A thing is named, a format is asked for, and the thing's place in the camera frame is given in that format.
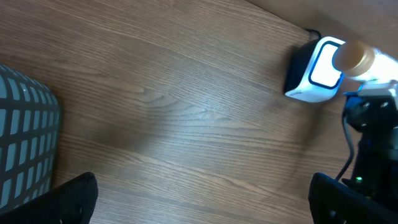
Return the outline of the white cream tube gold cap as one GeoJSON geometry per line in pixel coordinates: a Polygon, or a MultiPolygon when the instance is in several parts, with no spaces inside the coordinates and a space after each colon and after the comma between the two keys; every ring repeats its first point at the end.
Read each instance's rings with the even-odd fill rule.
{"type": "Polygon", "coordinates": [[[397,59],[358,40],[339,46],[332,64],[346,78],[358,82],[397,80],[397,59]]]}

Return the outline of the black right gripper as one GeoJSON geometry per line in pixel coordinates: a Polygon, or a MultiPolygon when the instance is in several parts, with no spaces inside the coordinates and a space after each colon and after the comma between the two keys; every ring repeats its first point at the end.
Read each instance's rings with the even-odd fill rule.
{"type": "Polygon", "coordinates": [[[390,131],[397,127],[397,81],[363,83],[344,93],[343,119],[361,133],[390,131]]]}

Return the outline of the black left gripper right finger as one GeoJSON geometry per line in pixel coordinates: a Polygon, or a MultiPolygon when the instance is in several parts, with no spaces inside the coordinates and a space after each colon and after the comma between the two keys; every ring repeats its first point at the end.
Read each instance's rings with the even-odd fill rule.
{"type": "Polygon", "coordinates": [[[308,194],[314,224],[397,223],[397,212],[317,172],[308,194]]]}

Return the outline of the cardboard back panel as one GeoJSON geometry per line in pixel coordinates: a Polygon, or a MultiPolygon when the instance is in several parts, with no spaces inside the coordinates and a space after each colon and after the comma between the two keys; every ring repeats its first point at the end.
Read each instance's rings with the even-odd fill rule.
{"type": "Polygon", "coordinates": [[[397,58],[397,0],[249,0],[297,26],[361,40],[397,58]]]}

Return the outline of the white barcode scanner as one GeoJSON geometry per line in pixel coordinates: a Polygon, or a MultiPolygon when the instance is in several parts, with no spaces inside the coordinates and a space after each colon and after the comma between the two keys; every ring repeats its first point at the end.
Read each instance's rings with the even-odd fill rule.
{"type": "Polygon", "coordinates": [[[285,96],[309,103],[332,99],[343,80],[343,73],[333,66],[332,59],[344,43],[328,36],[297,49],[287,70],[285,96]]]}

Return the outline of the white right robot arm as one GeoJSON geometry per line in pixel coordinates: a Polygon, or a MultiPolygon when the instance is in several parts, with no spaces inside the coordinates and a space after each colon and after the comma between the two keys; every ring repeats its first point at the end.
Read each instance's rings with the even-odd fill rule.
{"type": "Polygon", "coordinates": [[[361,133],[350,179],[343,183],[384,207],[397,211],[397,81],[363,83],[347,92],[343,129],[353,158],[348,126],[361,133]]]}

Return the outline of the grey plastic shopping basket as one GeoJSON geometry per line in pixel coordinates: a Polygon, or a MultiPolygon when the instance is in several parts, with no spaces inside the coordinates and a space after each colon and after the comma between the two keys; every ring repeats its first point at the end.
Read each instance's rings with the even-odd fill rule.
{"type": "Polygon", "coordinates": [[[60,118],[47,86],[1,65],[1,213],[49,191],[60,118]]]}

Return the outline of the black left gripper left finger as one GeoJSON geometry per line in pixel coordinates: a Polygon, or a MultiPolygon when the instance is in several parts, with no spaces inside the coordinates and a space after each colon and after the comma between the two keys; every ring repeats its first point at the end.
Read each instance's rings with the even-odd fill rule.
{"type": "Polygon", "coordinates": [[[92,172],[85,172],[59,187],[1,215],[1,224],[89,223],[98,198],[92,172]]]}

